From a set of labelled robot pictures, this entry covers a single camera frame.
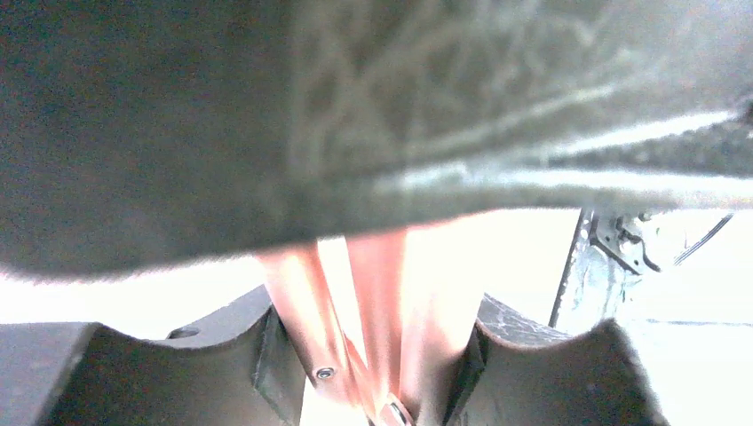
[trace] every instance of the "cable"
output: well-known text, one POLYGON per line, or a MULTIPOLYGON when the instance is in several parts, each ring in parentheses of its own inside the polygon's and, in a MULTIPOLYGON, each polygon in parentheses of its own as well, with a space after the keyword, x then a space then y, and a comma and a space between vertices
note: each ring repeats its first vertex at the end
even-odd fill
POLYGON ((685 260, 688 257, 690 257, 698 249, 703 247, 703 244, 706 244, 707 242, 709 242, 709 240, 711 240, 711 238, 713 238, 714 235, 716 235, 719 231, 722 230, 722 228, 725 227, 725 225, 727 225, 727 222, 729 222, 730 219, 732 219, 732 216, 734 216, 734 213, 730 213, 727 216, 722 217, 722 220, 720 220, 716 226, 711 228, 711 230, 708 233, 706 233, 706 235, 704 235, 703 238, 698 240, 694 245, 686 248, 685 251, 683 251, 679 256, 675 257, 675 266, 679 266, 680 264, 685 262, 685 260))

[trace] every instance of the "bolt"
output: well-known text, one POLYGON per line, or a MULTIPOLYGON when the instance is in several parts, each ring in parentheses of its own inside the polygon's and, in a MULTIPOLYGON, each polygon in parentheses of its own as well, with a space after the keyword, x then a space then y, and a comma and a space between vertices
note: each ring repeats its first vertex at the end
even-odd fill
POLYGON ((316 378, 317 379, 322 379, 322 380, 327 380, 330 377, 332 377, 333 375, 335 375, 335 369, 334 368, 329 368, 329 367, 322 368, 321 370, 319 370, 319 371, 316 372, 316 378))

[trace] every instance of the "black bracket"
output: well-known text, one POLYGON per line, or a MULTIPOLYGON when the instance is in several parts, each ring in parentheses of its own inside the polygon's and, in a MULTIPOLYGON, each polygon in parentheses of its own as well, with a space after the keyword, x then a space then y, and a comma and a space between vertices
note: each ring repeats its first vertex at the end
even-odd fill
MULTIPOLYGON (((144 341, 0 326, 0 426, 296 426, 305 376, 263 288, 144 341)), ((445 423, 666 424, 622 330, 570 337, 486 296, 445 423)))

